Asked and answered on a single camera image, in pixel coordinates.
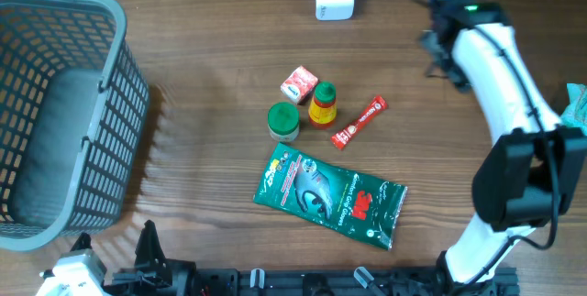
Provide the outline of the green 3M gloves packet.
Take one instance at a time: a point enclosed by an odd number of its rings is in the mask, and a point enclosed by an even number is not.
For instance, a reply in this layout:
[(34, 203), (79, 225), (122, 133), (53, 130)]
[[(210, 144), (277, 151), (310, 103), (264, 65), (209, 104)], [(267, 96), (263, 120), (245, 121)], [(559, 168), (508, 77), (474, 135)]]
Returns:
[(280, 143), (253, 202), (389, 250), (406, 193), (402, 184), (330, 165)]

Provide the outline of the small red white box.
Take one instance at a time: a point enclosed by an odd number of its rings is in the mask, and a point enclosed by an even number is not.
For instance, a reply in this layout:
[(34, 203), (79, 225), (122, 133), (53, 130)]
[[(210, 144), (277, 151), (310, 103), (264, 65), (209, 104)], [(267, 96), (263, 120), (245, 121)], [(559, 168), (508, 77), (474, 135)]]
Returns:
[(299, 66), (281, 84), (280, 90), (294, 104), (300, 104), (317, 84), (318, 78), (304, 66)]

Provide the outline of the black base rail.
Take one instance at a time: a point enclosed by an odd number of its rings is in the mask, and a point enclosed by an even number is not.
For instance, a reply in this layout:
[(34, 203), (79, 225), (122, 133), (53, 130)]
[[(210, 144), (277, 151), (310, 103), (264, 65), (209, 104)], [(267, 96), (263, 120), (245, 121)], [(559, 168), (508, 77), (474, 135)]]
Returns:
[(198, 269), (190, 295), (434, 295), (432, 267), (375, 269), (371, 282), (355, 270)]

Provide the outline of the grey plastic shopping basket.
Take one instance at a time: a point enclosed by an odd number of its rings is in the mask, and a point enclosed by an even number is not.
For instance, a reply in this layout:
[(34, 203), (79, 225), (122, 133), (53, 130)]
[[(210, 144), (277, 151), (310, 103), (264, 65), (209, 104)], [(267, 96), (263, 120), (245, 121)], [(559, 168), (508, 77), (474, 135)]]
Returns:
[(120, 217), (150, 105), (116, 0), (1, 0), (1, 246)]

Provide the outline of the green lid jar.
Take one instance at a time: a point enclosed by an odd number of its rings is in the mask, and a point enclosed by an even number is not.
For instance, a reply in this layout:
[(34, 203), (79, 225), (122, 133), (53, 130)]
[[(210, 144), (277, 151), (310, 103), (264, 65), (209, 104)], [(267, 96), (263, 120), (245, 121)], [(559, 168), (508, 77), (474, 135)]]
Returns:
[(295, 105), (279, 102), (274, 104), (267, 116), (271, 137), (278, 142), (292, 142), (299, 135), (300, 116)]

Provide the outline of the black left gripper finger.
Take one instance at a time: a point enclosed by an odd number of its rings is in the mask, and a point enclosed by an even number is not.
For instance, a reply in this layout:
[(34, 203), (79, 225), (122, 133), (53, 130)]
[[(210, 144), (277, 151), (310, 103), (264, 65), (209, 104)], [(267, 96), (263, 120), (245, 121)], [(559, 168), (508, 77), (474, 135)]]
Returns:
[(79, 251), (79, 250), (86, 250), (92, 248), (92, 238), (89, 234), (83, 232), (81, 233), (75, 243), (72, 245), (70, 251)]
[(166, 268), (166, 257), (161, 249), (156, 226), (153, 221), (145, 222), (135, 250), (134, 267), (145, 271)]

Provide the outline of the red Nescafe sachet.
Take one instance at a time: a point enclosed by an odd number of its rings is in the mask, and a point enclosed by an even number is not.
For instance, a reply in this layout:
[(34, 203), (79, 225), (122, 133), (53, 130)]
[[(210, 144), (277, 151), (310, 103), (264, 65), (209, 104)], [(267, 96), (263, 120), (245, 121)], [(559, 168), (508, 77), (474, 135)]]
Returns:
[(331, 137), (331, 142), (337, 149), (342, 150), (375, 116), (387, 108), (386, 101), (380, 95), (375, 96), (356, 120)]

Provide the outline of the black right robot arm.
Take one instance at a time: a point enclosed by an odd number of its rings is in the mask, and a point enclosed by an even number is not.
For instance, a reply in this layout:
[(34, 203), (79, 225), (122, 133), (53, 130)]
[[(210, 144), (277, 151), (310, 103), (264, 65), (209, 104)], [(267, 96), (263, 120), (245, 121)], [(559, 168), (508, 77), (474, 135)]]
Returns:
[(435, 290), (473, 295), (499, 288), (496, 270), (511, 249), (548, 229), (557, 236), (586, 156), (586, 137), (565, 126), (538, 90), (502, 7), (489, 0), (419, 0), (431, 18), (421, 37), (433, 66), (473, 91), (492, 147), (473, 177), (474, 215), (437, 260)]

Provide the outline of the light blue tissue packet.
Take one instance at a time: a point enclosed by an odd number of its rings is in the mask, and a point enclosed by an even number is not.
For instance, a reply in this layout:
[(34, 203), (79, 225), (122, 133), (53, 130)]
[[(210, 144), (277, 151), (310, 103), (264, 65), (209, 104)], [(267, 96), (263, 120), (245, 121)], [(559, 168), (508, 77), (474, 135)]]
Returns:
[(586, 86), (584, 84), (568, 83), (567, 92), (570, 103), (565, 108), (560, 118), (565, 126), (578, 127), (582, 133), (586, 135)]

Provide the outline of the red chilli sauce bottle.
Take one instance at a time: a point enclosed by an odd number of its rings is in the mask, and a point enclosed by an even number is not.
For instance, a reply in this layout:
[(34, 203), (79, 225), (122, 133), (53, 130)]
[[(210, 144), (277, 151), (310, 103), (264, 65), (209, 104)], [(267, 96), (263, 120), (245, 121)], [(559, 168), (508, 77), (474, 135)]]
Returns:
[(329, 128), (337, 117), (337, 91), (331, 82), (321, 82), (314, 90), (314, 96), (308, 108), (308, 117), (312, 126)]

